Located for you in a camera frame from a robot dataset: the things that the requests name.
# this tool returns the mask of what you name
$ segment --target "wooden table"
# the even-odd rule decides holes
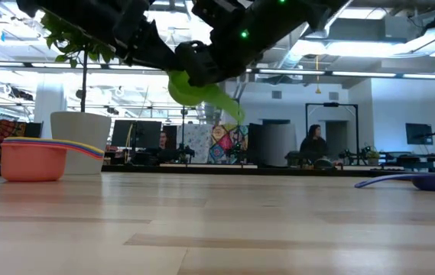
[[[0,275],[435,275],[435,192],[360,180],[0,179]]]

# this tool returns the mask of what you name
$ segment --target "robot on desk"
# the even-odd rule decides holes
[[[144,13],[154,0],[17,0],[31,17],[51,12],[109,45],[124,63],[186,71],[191,86],[217,83],[245,72],[264,51],[304,23],[323,30],[348,0],[193,0],[192,12],[213,30],[210,45],[193,40],[173,52]]]

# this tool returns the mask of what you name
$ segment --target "person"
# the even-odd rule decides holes
[[[326,157],[328,153],[327,144],[321,137],[321,127],[319,125],[309,127],[309,133],[300,145],[300,152],[312,162]]]
[[[165,131],[161,131],[159,135],[159,148],[164,150],[168,144],[168,136]]]

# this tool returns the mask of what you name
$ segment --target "green led light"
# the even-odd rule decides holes
[[[249,36],[249,32],[248,32],[247,30],[244,30],[244,31],[241,33],[241,37],[242,37],[242,38],[248,38],[248,36]]]

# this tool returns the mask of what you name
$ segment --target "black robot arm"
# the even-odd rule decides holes
[[[144,13],[154,0],[17,0],[34,16],[52,12],[108,44],[128,65],[186,70],[190,85],[204,86],[239,76],[281,38],[307,22],[320,30],[348,0],[255,0],[247,8],[237,0],[193,0],[192,12],[213,30],[210,45],[181,43],[173,52]]]

